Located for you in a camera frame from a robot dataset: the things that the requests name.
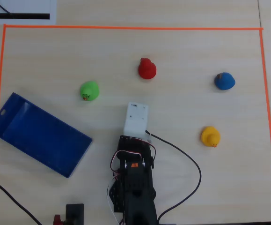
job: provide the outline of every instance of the table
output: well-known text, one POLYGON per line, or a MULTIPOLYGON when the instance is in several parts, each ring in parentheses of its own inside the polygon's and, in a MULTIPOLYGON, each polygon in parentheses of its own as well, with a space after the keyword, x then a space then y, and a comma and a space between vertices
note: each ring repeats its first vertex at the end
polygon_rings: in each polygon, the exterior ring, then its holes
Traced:
MULTIPOLYGON (((265 3, 260 6, 266 10, 265 3)), ((222 0, 59 1, 58 25, 68 24, 260 26, 257 1, 222 0)), ((0 184, 43 224, 63 215, 67 203, 85 204, 85 224, 116 224, 105 190, 130 101, 148 104, 149 131, 184 149, 202 170, 198 192, 162 223, 271 221, 271 142, 257 30, 8 28, 0 106, 13 91, 94 139, 69 179, 0 140, 0 184), (137 76, 141 57, 157 65, 150 82, 137 76), (212 83, 223 71, 236 78, 235 88, 226 93, 212 83), (91 79, 99 82, 101 94, 85 103, 78 88, 91 79), (222 135, 216 149, 198 139, 209 125, 222 135)), ((198 171, 175 149, 157 140, 154 145, 159 215, 194 189, 198 171)), ((0 224, 6 221, 34 224, 0 191, 0 224)))

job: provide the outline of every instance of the white module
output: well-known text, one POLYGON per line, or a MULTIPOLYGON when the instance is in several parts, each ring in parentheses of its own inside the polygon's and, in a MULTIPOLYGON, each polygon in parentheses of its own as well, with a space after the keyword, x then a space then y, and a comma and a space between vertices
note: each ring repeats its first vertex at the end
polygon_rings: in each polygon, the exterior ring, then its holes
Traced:
POLYGON ((147 105, 129 102, 124 135, 130 137, 144 138, 148 124, 149 107, 147 105))

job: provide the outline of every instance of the toy duck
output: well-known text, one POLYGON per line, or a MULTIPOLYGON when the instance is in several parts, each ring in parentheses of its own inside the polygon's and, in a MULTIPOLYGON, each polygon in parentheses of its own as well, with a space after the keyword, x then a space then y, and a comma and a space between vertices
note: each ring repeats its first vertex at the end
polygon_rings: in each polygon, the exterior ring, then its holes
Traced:
POLYGON ((235 79, 229 73, 220 73, 215 77, 214 84, 220 90, 228 90, 235 85, 235 79))
POLYGON ((156 66, 148 58, 141 58, 139 65, 139 75, 144 79, 152 79, 156 75, 156 66))
POLYGON ((99 96, 99 87, 95 81, 85 82, 80 88, 80 95, 84 101, 93 101, 99 96))
POLYGON ((206 127, 202 132, 201 141, 207 147, 216 147, 220 142, 220 133, 214 127, 206 127))

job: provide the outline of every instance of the black cable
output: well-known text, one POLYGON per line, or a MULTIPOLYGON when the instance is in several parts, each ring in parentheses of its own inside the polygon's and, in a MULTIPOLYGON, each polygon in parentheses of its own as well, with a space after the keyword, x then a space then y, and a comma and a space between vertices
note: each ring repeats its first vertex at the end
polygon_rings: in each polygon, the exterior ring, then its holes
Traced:
POLYGON ((6 190, 4 189, 4 187, 2 187, 0 185, 0 189, 11 199, 13 200, 13 202, 19 206, 24 212, 26 212, 38 225, 42 225, 37 218, 35 218, 27 209, 25 209, 20 203, 17 202, 17 200, 14 199, 14 197, 12 197, 12 195, 6 190))
POLYGON ((3 11, 4 11, 4 12, 6 12, 6 13, 8 13, 8 14, 10 14, 10 15, 11 15, 11 13, 10 13, 10 12, 8 12, 8 11, 7 11, 7 10, 6 10, 6 9, 5 9, 5 8, 4 8, 2 5, 0 5, 0 8, 1 8, 1 9, 3 9, 3 11))
POLYGON ((167 141, 163 140, 163 139, 160 138, 160 137, 157 137, 156 135, 151 134, 151 136, 157 138, 158 140, 161 140, 162 142, 164 142, 164 143, 166 143, 166 144, 169 144, 170 146, 174 147, 175 149, 179 150, 179 151, 182 152, 184 155, 186 155, 186 156, 187 156, 187 157, 188 157, 188 158, 189 158, 189 159, 197 166, 197 168, 198 168, 198 170, 199 170, 199 173, 200 173, 200 179, 199 179, 198 185, 197 185, 197 187, 193 190, 193 192, 191 192, 186 198, 184 198, 182 201, 180 201, 180 202, 177 203, 176 205, 174 205, 174 206, 168 208, 168 209, 165 210, 163 213, 161 213, 160 216, 159 216, 158 219, 157 219, 157 224, 159 224, 160 218, 161 218, 164 214, 166 214, 167 212, 169 212, 169 211, 171 211, 172 209, 176 208, 177 206, 181 205, 183 202, 185 202, 187 199, 189 199, 189 198, 197 191, 197 189, 198 189, 199 186, 200 186, 201 180, 202 180, 202 173, 201 173, 201 169, 200 169, 199 165, 196 163, 196 161, 193 160, 192 157, 190 157, 188 154, 186 154, 186 153, 185 153, 184 151, 182 151, 180 148, 178 148, 177 146, 173 145, 173 144, 170 143, 170 142, 167 142, 167 141))

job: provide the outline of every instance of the cable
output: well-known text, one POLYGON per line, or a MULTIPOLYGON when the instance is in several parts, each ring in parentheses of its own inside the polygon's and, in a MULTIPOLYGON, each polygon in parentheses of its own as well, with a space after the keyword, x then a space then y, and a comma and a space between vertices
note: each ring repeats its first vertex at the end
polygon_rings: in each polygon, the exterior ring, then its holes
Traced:
POLYGON ((110 208, 110 211, 112 212, 114 218, 116 219, 117 221, 117 224, 120 225, 119 221, 117 220, 116 218, 116 215, 115 213, 113 212, 112 208, 111 208, 111 205, 110 205, 110 202, 109 202, 109 199, 108 199, 108 188, 109 188, 109 185, 111 184, 111 182, 117 177, 118 175, 116 175, 114 178, 111 179, 111 181, 109 182, 108 186, 107 186, 107 190, 106 190, 106 198, 107 198, 107 201, 108 201, 108 205, 109 205, 109 208, 110 208))
POLYGON ((5 9, 5 8, 4 8, 2 5, 0 5, 0 8, 1 8, 1 9, 3 9, 3 11, 4 11, 4 12, 6 12, 6 13, 8 13, 8 14, 10 14, 10 15, 11 15, 11 13, 10 13, 10 12, 8 12, 8 11, 7 11, 7 10, 6 10, 6 9, 5 9))
POLYGON ((142 158, 141 154, 138 153, 138 152, 134 152, 134 151, 126 151, 126 150, 118 150, 118 151, 116 151, 115 154, 113 154, 113 156, 112 156, 112 158, 111 158, 111 161, 110 161, 110 168, 111 168, 111 170, 112 170, 113 172, 115 172, 115 173, 117 173, 117 174, 118 174, 118 172, 112 169, 112 162, 113 162, 114 158, 116 157, 117 153, 120 152, 120 151, 124 151, 124 152, 127 152, 127 153, 140 155, 140 157, 142 158))
POLYGON ((186 198, 184 198, 182 201, 180 201, 180 202, 177 203, 176 205, 174 205, 174 206, 168 208, 168 209, 165 210, 163 213, 161 213, 160 216, 159 216, 158 219, 157 219, 157 224, 159 224, 160 218, 161 218, 164 214, 166 214, 167 212, 169 212, 169 211, 171 211, 172 209, 176 208, 177 206, 181 205, 183 202, 185 202, 187 199, 189 199, 189 198, 197 191, 197 189, 198 189, 199 186, 200 186, 201 180, 202 180, 202 173, 201 173, 201 169, 200 169, 199 165, 198 165, 198 164, 196 163, 196 161, 193 160, 192 157, 190 157, 187 153, 185 153, 184 151, 182 151, 180 148, 178 148, 177 146, 173 145, 172 143, 167 142, 167 141, 163 140, 162 138, 157 137, 156 135, 151 134, 151 133, 148 132, 147 130, 146 130, 146 133, 147 133, 148 135, 151 135, 152 137, 155 137, 155 138, 157 138, 158 140, 160 140, 160 141, 162 141, 162 142, 164 142, 164 143, 166 143, 166 144, 168 144, 168 145, 174 147, 175 149, 177 149, 178 151, 180 151, 180 152, 182 152, 184 155, 186 155, 186 156, 187 156, 187 157, 188 157, 188 158, 189 158, 189 159, 197 166, 197 168, 198 168, 198 170, 199 170, 199 174, 200 174, 200 178, 199 178, 198 185, 197 185, 196 188, 193 190, 193 192, 191 192, 186 198))
POLYGON ((24 212, 26 212, 38 225, 42 225, 37 218, 35 218, 27 209, 25 209, 20 203, 17 202, 17 200, 14 199, 14 197, 12 197, 12 195, 6 190, 4 189, 4 187, 2 187, 0 185, 0 189, 11 199, 13 200, 13 202, 19 206, 24 212))
POLYGON ((154 148, 154 151, 155 151, 155 153, 154 153, 154 158, 153 158, 153 161, 154 161, 154 160, 155 160, 155 157, 156 157, 156 148, 155 148, 151 143, 146 142, 146 141, 144 141, 144 140, 141 140, 141 139, 139 139, 139 138, 137 138, 137 137, 134 137, 134 139, 137 139, 137 140, 139 140, 139 141, 142 141, 142 142, 144 142, 144 143, 147 143, 147 144, 150 145, 152 148, 154 148))

